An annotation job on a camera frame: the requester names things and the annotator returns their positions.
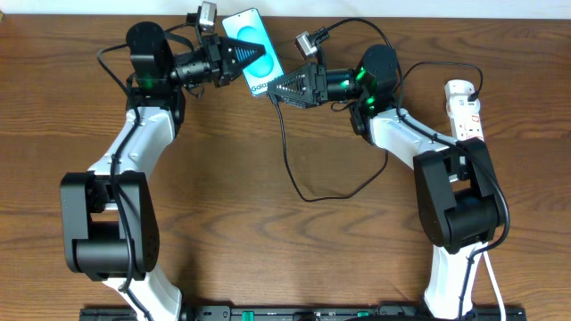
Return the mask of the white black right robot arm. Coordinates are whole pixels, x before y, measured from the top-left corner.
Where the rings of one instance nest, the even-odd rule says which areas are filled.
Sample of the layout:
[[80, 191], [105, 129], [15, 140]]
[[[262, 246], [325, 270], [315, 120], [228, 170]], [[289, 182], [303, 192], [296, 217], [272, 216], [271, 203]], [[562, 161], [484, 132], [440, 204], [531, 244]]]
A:
[[347, 102], [356, 135], [414, 172], [418, 215], [433, 245], [424, 304], [431, 318], [476, 318], [471, 292], [480, 260], [502, 244], [509, 207], [499, 187], [480, 120], [480, 85], [446, 83], [451, 134], [414, 119], [403, 107], [405, 73], [389, 45], [373, 45], [354, 69], [309, 62], [268, 84], [275, 105], [309, 109]]

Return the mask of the silver Galaxy smartphone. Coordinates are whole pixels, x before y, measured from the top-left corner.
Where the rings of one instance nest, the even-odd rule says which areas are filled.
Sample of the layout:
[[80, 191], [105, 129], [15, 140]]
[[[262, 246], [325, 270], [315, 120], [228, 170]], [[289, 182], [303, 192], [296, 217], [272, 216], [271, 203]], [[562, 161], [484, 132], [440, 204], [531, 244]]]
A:
[[238, 12], [224, 18], [222, 27], [227, 37], [240, 41], [236, 59], [249, 62], [243, 75], [251, 94], [264, 95], [268, 83], [283, 76], [284, 71], [260, 12], [256, 8]]

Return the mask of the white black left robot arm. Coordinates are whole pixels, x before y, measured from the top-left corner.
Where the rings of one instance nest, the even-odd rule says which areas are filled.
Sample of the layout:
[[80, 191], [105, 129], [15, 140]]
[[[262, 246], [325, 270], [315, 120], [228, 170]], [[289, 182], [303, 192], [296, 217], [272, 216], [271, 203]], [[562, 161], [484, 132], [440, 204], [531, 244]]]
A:
[[111, 287], [122, 308], [85, 308], [83, 320], [191, 320], [193, 309], [162, 271], [160, 232], [148, 180], [184, 121], [186, 94], [226, 86], [265, 54], [262, 45], [197, 26], [196, 42], [143, 21], [124, 47], [133, 72], [120, 82], [126, 120], [108, 151], [60, 183], [68, 268]]

